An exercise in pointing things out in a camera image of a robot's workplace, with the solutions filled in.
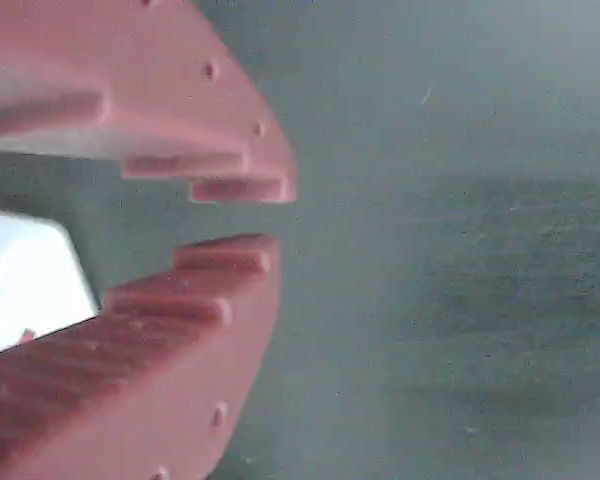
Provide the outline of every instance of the gray surface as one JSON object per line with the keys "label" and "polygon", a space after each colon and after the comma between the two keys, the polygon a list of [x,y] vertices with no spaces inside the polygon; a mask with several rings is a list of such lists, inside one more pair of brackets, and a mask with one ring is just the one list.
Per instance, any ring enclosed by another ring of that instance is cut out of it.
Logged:
{"label": "gray surface", "polygon": [[279,235],[279,328],[214,480],[600,479],[600,0],[207,1],[299,153],[294,206],[0,155],[101,291]]}

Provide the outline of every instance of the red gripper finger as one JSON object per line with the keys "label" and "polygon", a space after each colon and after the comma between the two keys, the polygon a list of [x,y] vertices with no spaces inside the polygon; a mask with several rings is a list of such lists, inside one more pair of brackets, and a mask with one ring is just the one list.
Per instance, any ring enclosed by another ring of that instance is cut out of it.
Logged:
{"label": "red gripper finger", "polygon": [[176,251],[103,313],[0,353],[0,480],[205,478],[236,426],[277,316],[264,236]]}
{"label": "red gripper finger", "polygon": [[197,201],[296,196],[276,118],[184,0],[0,0],[0,150],[119,160]]}

